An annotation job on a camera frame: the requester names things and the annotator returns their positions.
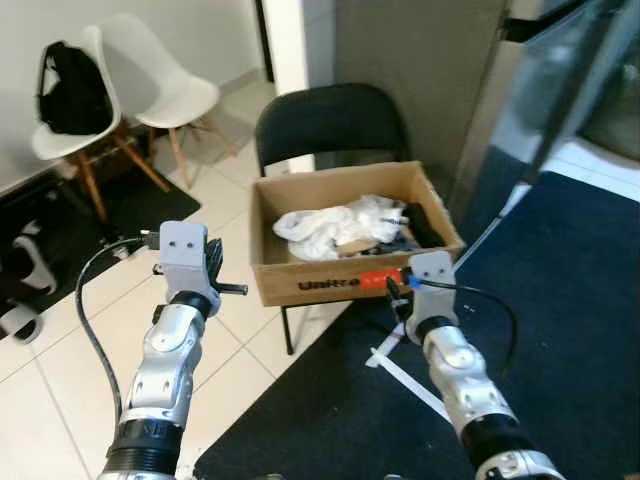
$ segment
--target white cloth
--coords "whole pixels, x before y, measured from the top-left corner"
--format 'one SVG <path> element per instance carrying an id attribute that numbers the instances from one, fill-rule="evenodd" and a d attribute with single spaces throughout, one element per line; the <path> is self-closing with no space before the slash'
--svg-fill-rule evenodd
<path id="1" fill-rule="evenodd" d="M 363 195 L 346 206 L 285 213 L 273 231 L 288 240 L 289 251 L 302 260 L 335 260 L 336 246 L 354 240 L 393 241 L 404 207 L 389 198 Z"/>

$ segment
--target cardboard box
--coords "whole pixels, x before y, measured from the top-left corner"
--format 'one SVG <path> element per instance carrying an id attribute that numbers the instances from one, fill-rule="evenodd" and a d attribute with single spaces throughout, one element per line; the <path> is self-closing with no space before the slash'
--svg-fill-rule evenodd
<path id="1" fill-rule="evenodd" d="M 287 241 L 273 233 L 272 225 L 287 212 L 345 205 L 368 193 L 420 203 L 445 246 L 305 262 L 291 255 Z M 251 265 L 265 306 L 382 296 L 386 294 L 384 286 L 365 288 L 363 274 L 405 267 L 411 255 L 433 250 L 446 250 L 455 260 L 464 247 L 419 162 L 378 163 L 262 178 L 252 187 L 250 232 Z"/>

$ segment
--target white plastic chair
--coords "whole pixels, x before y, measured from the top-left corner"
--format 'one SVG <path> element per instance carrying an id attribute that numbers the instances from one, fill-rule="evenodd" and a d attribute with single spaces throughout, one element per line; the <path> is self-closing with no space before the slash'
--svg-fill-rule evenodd
<path id="1" fill-rule="evenodd" d="M 233 146 L 206 115 L 220 98 L 220 90 L 216 85 L 185 70 L 153 32 L 133 15 L 115 15 L 100 23 L 100 29 L 105 46 L 128 60 L 153 82 L 157 93 L 151 105 L 143 111 L 127 111 L 125 105 L 125 113 L 148 127 L 169 130 L 173 153 L 188 188 L 191 188 L 191 182 L 176 128 L 192 126 L 192 123 L 201 120 L 204 128 L 215 135 L 229 155 L 237 155 Z M 199 139 L 195 129 L 192 129 L 192 133 Z"/>
<path id="2" fill-rule="evenodd" d="M 125 153 L 133 160 L 133 162 L 140 167 L 153 182 L 164 192 L 169 191 L 169 187 L 152 169 L 145 163 L 145 161 L 133 150 L 129 143 L 123 139 L 120 135 L 115 133 L 120 120 L 122 118 L 122 112 L 120 110 L 120 104 L 116 97 L 113 83 L 107 72 L 106 63 L 104 59 L 104 52 L 102 49 L 102 33 L 96 26 L 89 26 L 82 30 L 80 47 L 84 52 L 89 55 L 100 71 L 102 81 L 104 82 L 107 90 L 107 95 L 111 103 L 111 123 L 109 126 L 100 133 L 94 135 L 65 135 L 52 132 L 48 125 L 40 125 L 33 136 L 31 137 L 31 147 L 34 153 L 42 160 L 53 160 L 61 157 L 73 155 L 78 160 L 80 167 L 80 173 L 86 182 L 89 189 L 91 199 L 96 207 L 96 211 L 100 220 L 104 223 L 108 223 L 107 211 L 104 207 L 104 202 L 98 189 L 98 184 L 93 175 L 91 168 L 91 162 L 89 156 L 84 151 L 86 147 L 92 143 L 101 140 L 108 135 L 113 135 L 115 142 L 122 148 Z"/>

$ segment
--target red label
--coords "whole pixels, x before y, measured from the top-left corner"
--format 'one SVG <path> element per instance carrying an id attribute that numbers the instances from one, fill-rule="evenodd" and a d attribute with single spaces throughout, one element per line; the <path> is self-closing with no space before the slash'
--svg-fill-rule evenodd
<path id="1" fill-rule="evenodd" d="M 378 270 L 360 275 L 360 288 L 372 290 L 374 288 L 386 288 L 387 277 L 391 277 L 397 284 L 402 284 L 402 275 L 396 268 L 390 270 Z"/>

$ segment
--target black chair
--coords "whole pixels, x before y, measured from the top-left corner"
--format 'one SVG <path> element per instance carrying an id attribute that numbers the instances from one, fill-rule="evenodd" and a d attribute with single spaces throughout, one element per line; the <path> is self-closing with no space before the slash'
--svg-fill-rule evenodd
<path id="1" fill-rule="evenodd" d="M 395 161 L 410 159 L 404 122 L 385 92 L 349 83 L 277 97 L 256 126 L 260 174 L 265 167 L 300 155 L 381 150 Z M 287 305 L 280 307 L 287 353 L 293 354 Z"/>

